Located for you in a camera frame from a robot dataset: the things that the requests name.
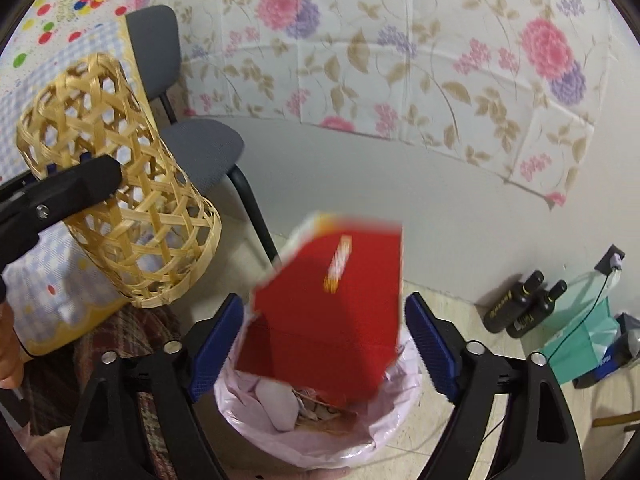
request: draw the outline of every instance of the metal screw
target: metal screw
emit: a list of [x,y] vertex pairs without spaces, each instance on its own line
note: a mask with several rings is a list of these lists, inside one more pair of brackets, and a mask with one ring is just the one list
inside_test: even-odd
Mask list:
[[533,364],[538,366],[546,365],[546,357],[544,354],[541,354],[540,352],[533,352],[530,357]]
[[40,204],[36,208],[36,215],[40,220],[44,220],[47,216],[49,216],[49,208],[44,204]]
[[169,341],[164,344],[162,350],[164,350],[166,354],[177,354],[182,350],[182,343],[180,341]]
[[484,345],[478,341],[469,341],[466,344],[466,349],[473,355],[482,355],[485,350]]
[[114,352],[113,350],[109,350],[108,352],[105,352],[104,354],[102,354],[102,362],[106,365],[110,365],[111,363],[113,363],[116,359],[118,358],[118,354],[116,354],[116,352]]

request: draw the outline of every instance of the tile floor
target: tile floor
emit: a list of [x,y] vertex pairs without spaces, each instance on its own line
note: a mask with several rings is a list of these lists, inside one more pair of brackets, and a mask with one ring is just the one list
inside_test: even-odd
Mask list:
[[[275,237],[277,247],[285,239]],[[212,316],[229,292],[236,292],[245,301],[252,286],[268,269],[268,261],[250,225],[231,218],[223,218],[222,238],[218,253],[206,274],[174,303],[185,330],[199,319]],[[456,324],[466,339],[482,340],[494,353],[522,357],[517,340],[504,334],[491,335],[481,324],[476,309],[469,303],[455,300],[412,283],[404,283],[403,293],[418,291],[435,315]],[[617,415],[640,409],[640,367],[620,372],[589,390],[575,390],[566,384],[562,390],[567,398],[583,446],[587,479],[597,480],[610,467],[625,445],[621,426],[591,428],[596,416]],[[260,468],[283,472],[291,466],[279,462],[245,441],[226,425],[212,399],[197,406],[201,424],[221,461],[235,468]],[[497,397],[488,428],[493,428],[504,415],[506,398]],[[428,378],[424,381],[422,397],[408,420],[392,441],[366,466],[356,468],[349,480],[384,479],[414,480],[442,434],[452,406],[433,389]],[[495,431],[482,445],[472,480],[486,477],[497,445],[499,431]]]

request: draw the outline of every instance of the chair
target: chair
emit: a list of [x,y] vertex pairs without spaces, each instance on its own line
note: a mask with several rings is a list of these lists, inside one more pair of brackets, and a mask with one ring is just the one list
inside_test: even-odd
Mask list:
[[166,95],[180,75],[180,43],[174,11],[167,6],[147,7],[128,14],[126,20],[146,97],[149,101],[160,99],[171,123],[160,131],[161,139],[202,195],[228,176],[264,251],[273,262],[278,252],[249,182],[236,165],[244,150],[242,137],[213,119],[178,122]]

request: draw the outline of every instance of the wall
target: wall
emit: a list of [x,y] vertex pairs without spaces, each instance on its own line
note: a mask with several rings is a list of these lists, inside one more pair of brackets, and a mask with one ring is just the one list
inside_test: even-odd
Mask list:
[[[640,48],[618,19],[604,113],[563,208],[415,146],[288,121],[222,121],[246,142],[240,167],[274,232],[315,210],[400,221],[404,278],[475,303],[536,267],[570,281],[615,243],[628,255],[612,304],[640,314]],[[216,205],[237,212],[228,197],[218,190]]]

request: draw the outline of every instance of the basket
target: basket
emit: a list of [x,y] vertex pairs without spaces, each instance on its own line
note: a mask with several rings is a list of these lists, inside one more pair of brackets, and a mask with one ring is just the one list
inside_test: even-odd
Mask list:
[[113,57],[91,54],[42,89],[18,121],[17,146],[40,179],[87,153],[121,163],[116,195],[65,224],[134,306],[171,303],[209,265],[220,216],[178,167]]

